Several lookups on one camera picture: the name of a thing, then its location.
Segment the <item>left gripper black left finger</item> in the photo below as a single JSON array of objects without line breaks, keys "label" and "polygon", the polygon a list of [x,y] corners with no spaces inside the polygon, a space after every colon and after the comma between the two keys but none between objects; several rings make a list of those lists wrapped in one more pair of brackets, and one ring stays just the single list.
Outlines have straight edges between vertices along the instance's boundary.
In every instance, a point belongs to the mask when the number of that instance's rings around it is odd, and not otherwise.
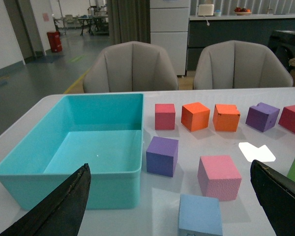
[{"label": "left gripper black left finger", "polygon": [[76,236],[86,210],[91,173],[86,163],[1,236]]}]

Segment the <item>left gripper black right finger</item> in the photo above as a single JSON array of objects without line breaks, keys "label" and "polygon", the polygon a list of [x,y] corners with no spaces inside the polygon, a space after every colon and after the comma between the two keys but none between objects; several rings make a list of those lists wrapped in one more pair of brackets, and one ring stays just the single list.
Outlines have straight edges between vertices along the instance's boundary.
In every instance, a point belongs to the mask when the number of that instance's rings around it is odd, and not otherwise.
[{"label": "left gripper black right finger", "polygon": [[250,167],[250,181],[277,236],[295,236],[295,182],[259,160]]}]

